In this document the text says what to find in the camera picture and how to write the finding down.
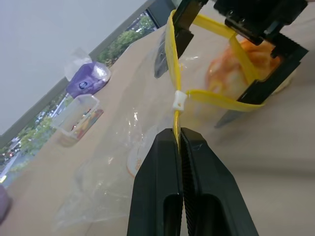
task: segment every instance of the yellow strap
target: yellow strap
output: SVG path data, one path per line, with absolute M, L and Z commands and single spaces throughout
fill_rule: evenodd
M 240 112 L 250 112 L 264 105 L 264 104 L 253 105 L 253 104 L 238 102 L 230 98 L 224 97 L 220 94 L 216 94 L 216 93 L 205 91 L 205 90 L 199 90 L 199 89 L 188 90 L 186 94 L 189 96 L 190 99 L 193 99 L 195 101 L 208 103 L 208 104 L 222 107 L 228 110 L 234 110 L 234 111 L 240 111 Z
M 176 10 L 171 12 L 171 15 L 168 18 L 166 28 L 165 28 L 165 54 L 169 70 L 169 75 L 171 77 L 172 83 L 175 87 L 175 90 L 181 90 L 181 73 L 178 63 L 177 51 L 176 51 L 176 42 L 175 42 L 175 33 L 173 25 L 173 15 Z M 177 142 L 178 151 L 180 151 L 180 134 L 181 134 L 181 125 L 179 122 L 179 111 L 174 112 L 174 121 L 173 121 L 173 132 Z
M 245 75 L 247 84 L 250 85 L 254 80 L 259 80 L 259 74 L 257 70 L 255 69 L 251 60 L 247 56 L 246 52 L 243 50 L 237 38 L 235 36 L 231 37 L 229 42 L 233 50 L 233 53 L 235 54 L 235 56 L 237 57 L 238 61 L 241 64 L 242 71 Z
M 235 34 L 235 31 L 226 25 L 218 23 L 204 15 L 197 15 L 193 24 L 229 39 Z

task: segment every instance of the green foliage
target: green foliage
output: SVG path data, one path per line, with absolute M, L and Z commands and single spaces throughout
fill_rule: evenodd
M 18 135 L 17 135 L 18 138 L 21 139 L 24 136 L 28 135 L 29 132 L 31 132 L 33 129 L 35 129 L 47 115 L 51 114 L 55 109 L 57 109 L 57 107 L 59 106 L 61 101 L 64 99 L 65 95 L 66 95 L 66 91 L 62 92 L 61 94 L 56 96 L 53 100 L 51 100 L 48 103 L 48 105 L 37 116 L 35 116 L 28 123 L 28 125 L 20 131 L 20 133 L 18 133 Z
M 42 122 L 37 125 L 35 129 L 31 129 L 21 139 L 21 150 L 25 154 L 33 154 L 35 150 L 40 150 L 42 146 L 48 141 L 51 135 L 55 132 L 50 126 L 52 118 L 46 116 Z
M 103 52 L 97 60 L 111 67 L 131 43 L 154 31 L 155 25 L 148 16 L 141 16 L 133 29 L 119 35 Z
M 10 149 L 10 146 L 12 144 L 12 141 L 10 141 L 7 145 L 5 145 L 3 148 L 0 148 L 0 154 L 7 153 Z
M 64 100 L 64 105 L 67 107 L 71 102 L 73 101 L 73 98 L 69 95 L 65 100 Z
M 139 24 L 141 28 L 146 29 L 146 30 L 152 30 L 155 27 L 153 21 L 150 19 L 149 16 L 141 17 Z

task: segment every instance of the plastic food container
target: plastic food container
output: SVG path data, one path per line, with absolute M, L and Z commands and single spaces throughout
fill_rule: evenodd
M 99 100 L 93 95 L 79 95 L 53 118 L 51 126 L 68 137 L 80 140 L 103 112 Z

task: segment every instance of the plastic wrap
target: plastic wrap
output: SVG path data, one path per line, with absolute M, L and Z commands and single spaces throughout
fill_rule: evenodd
M 166 39 L 165 49 L 169 47 L 172 50 L 174 42 L 168 40 L 168 37 L 172 37 L 170 32 L 172 24 L 168 23 L 166 34 L 162 37 Z M 178 125 L 178 128 L 183 126 L 193 129 L 212 142 L 221 132 L 215 129 L 216 122 L 228 109 L 248 112 L 260 107 L 241 104 L 207 91 L 209 64 L 229 44 L 229 40 L 220 35 L 212 32 L 207 32 L 207 35 L 195 37 L 179 61 L 177 55 L 174 61 L 168 58 L 170 69 L 158 79 L 155 78 L 154 68 L 160 45 L 140 63 L 93 158 L 77 171 L 72 194 L 57 214 L 57 228 L 128 216 L 134 176 L 156 134 L 165 128 L 172 128 L 174 121 L 178 122 L 174 128 Z M 204 45 L 203 50 L 196 51 L 196 45 L 199 48 Z M 178 72 L 180 82 L 174 78 Z M 178 111 L 174 114 L 172 108 L 176 90 L 189 95 L 181 114 Z

